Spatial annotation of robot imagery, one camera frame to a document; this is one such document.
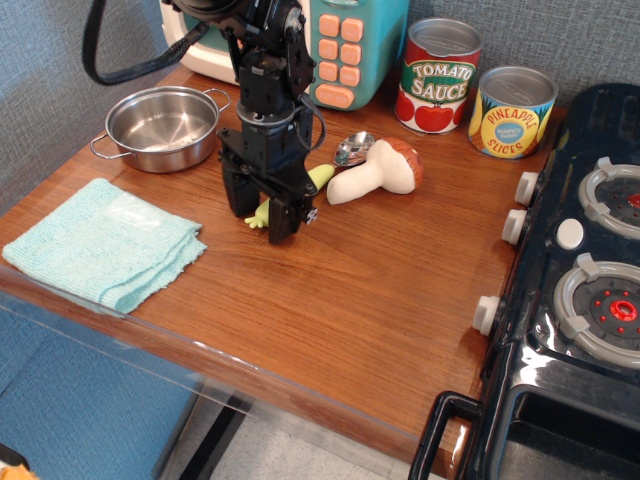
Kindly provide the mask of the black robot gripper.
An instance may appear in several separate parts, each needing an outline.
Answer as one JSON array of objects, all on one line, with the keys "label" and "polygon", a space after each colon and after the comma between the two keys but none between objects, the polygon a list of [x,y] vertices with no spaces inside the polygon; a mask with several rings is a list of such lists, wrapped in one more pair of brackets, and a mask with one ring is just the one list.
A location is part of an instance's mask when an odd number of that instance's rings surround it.
[{"label": "black robot gripper", "polygon": [[241,128],[218,132],[228,203],[236,217],[248,216],[258,208],[260,195],[267,195],[269,243],[278,245],[296,233],[301,223],[317,218],[313,199],[318,189],[305,161],[320,146],[313,138],[313,124],[320,111],[314,104],[302,102],[270,115],[238,104],[236,113]]}]

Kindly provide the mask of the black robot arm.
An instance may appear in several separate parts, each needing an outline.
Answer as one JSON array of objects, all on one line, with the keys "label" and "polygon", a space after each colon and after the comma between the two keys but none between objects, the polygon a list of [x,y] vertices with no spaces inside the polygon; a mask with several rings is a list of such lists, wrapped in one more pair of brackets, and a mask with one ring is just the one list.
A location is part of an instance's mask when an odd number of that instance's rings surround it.
[{"label": "black robot arm", "polygon": [[238,217],[269,199],[272,244],[313,221],[318,193],[305,168],[326,135],[313,133],[323,120],[307,94],[315,61],[305,41],[306,19],[296,1],[175,1],[174,10],[198,19],[198,30],[216,27],[227,40],[240,88],[241,130],[222,129],[219,158],[228,202]]}]

